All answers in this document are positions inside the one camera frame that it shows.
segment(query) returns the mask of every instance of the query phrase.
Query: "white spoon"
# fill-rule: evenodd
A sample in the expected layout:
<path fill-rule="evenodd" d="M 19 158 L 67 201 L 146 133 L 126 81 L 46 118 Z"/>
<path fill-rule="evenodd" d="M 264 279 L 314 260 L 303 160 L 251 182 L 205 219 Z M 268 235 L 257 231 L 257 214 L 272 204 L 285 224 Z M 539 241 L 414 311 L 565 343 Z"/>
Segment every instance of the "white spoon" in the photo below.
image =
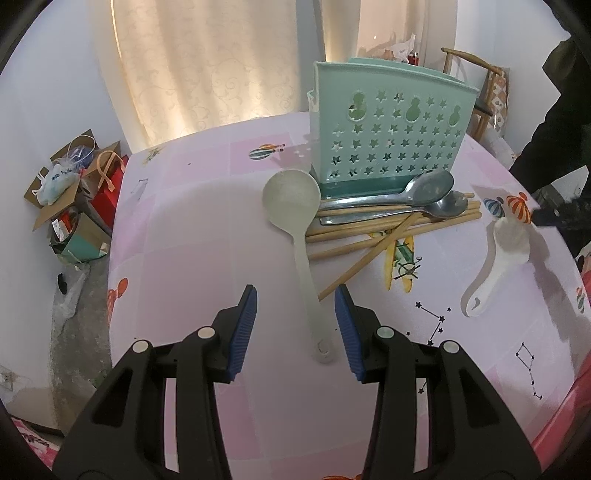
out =
<path fill-rule="evenodd" d="M 523 223 L 509 217 L 496 221 L 493 235 L 495 238 L 495 259 L 491 272 L 472 294 L 466 305 L 469 317 L 480 315 L 499 280 L 509 270 L 527 263 L 530 258 L 530 237 Z"/>
<path fill-rule="evenodd" d="M 306 230 L 320 206 L 316 181 L 301 170 L 283 170 L 273 175 L 262 191 L 262 204 L 268 220 L 289 233 L 294 241 L 295 268 L 308 315 L 308 327 L 316 358 L 323 363 L 334 357 L 328 322 L 318 300 L 306 253 Z"/>

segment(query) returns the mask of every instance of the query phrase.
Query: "wooden chair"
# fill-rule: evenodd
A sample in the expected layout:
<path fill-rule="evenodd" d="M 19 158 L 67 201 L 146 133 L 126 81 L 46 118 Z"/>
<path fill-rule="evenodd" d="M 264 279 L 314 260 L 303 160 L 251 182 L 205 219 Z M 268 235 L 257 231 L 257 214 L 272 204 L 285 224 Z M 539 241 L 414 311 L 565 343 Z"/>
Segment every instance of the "wooden chair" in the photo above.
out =
<path fill-rule="evenodd" d="M 491 102 L 494 94 L 493 87 L 495 85 L 496 77 L 502 76 L 503 71 L 499 67 L 495 67 L 494 65 L 485 62 L 476 55 L 467 53 L 465 51 L 452 50 L 451 48 L 442 48 L 441 51 L 443 53 L 446 53 L 445 65 L 443 66 L 443 73 L 450 73 L 452 69 L 453 57 L 458 57 L 459 59 L 466 60 L 488 71 L 483 86 L 483 95 L 476 99 L 476 103 L 474 104 L 473 110 L 473 113 L 480 117 L 480 121 L 478 122 L 478 125 L 474 130 L 472 137 L 477 142 L 480 142 L 480 139 L 482 138 L 482 135 L 484 135 L 484 132 L 486 130 L 486 125 L 488 124 L 491 117 L 494 115 L 494 112 L 490 109 L 488 105 Z"/>

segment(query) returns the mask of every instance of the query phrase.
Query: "teal box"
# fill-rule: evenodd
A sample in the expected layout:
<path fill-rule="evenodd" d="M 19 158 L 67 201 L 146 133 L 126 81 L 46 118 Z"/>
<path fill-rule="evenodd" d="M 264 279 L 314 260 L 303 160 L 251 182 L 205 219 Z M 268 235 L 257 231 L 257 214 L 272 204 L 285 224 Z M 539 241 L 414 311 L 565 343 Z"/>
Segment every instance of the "teal box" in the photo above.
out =
<path fill-rule="evenodd" d="M 312 175 L 322 198 L 396 193 L 422 171 L 451 169 L 478 89 L 379 59 L 315 62 L 314 76 Z"/>

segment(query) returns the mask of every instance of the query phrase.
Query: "paper bag handle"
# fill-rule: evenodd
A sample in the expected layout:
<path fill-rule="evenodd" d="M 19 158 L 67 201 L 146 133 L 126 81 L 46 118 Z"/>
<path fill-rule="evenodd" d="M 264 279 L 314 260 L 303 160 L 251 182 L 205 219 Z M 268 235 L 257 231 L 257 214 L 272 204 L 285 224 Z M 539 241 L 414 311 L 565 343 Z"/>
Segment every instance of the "paper bag handle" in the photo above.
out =
<path fill-rule="evenodd" d="M 101 170 L 100 158 L 101 158 L 101 156 L 103 156 L 103 153 L 110 153 L 111 156 L 109 156 L 109 160 L 107 161 L 107 163 L 105 165 L 105 169 Z M 98 172 L 100 174 L 99 190 L 103 184 L 103 181 L 105 181 L 107 183 L 107 187 L 109 188 L 109 191 L 110 192 L 115 191 L 115 185 L 113 184 L 111 179 L 107 176 L 107 172 L 109 171 L 109 167 L 113 163 L 114 159 L 119 160 L 119 166 L 121 167 L 121 171 L 123 173 L 125 173 L 125 164 L 123 163 L 123 159 L 116 152 L 114 152 L 112 150 L 103 150 L 101 153 L 99 153 L 99 156 L 96 158 L 96 169 L 98 170 Z"/>

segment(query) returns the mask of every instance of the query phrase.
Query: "stainless steel spoon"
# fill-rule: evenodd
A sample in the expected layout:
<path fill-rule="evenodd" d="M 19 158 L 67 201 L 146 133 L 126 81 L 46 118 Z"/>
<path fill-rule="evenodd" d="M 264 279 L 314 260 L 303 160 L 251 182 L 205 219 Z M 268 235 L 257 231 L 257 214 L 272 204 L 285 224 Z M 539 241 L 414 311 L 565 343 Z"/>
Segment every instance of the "stainless steel spoon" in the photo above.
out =
<path fill-rule="evenodd" d="M 384 212 L 347 213 L 345 215 L 331 215 L 320 218 L 321 225 L 344 225 L 345 223 L 362 222 L 403 213 L 424 212 L 435 218 L 453 218 L 461 215 L 468 208 L 468 199 L 461 192 L 452 190 L 438 202 L 423 207 L 409 207 L 401 210 L 387 210 Z"/>
<path fill-rule="evenodd" d="M 422 207 L 438 202 L 451 191 L 452 187 L 453 176 L 447 170 L 443 170 L 442 168 L 427 170 L 409 181 L 401 193 L 325 200 L 320 203 L 319 211 L 364 205 L 409 205 Z"/>

